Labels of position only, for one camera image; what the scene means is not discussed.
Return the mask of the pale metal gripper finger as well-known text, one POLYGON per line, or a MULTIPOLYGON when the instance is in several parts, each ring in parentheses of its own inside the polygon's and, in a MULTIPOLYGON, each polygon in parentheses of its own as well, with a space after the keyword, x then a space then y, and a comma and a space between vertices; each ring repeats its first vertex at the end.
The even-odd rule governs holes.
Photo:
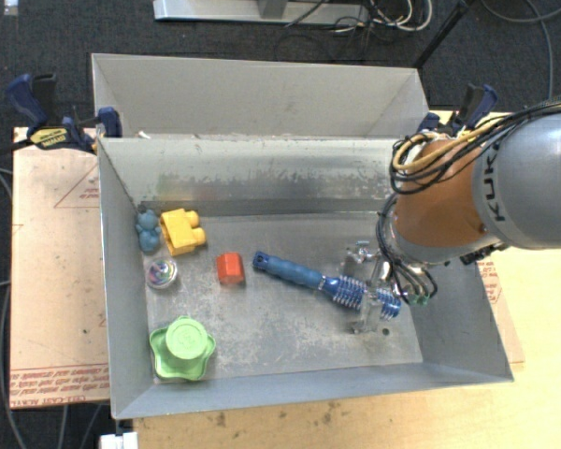
POLYGON ((365 265, 372 265, 378 261, 378 250, 371 247, 368 240, 358 240, 346 249, 342 263, 344 275, 355 275, 365 265))
POLYGON ((375 332, 380 324, 384 303, 377 293, 365 293, 361 300, 358 318, 352 323, 354 334, 375 332))

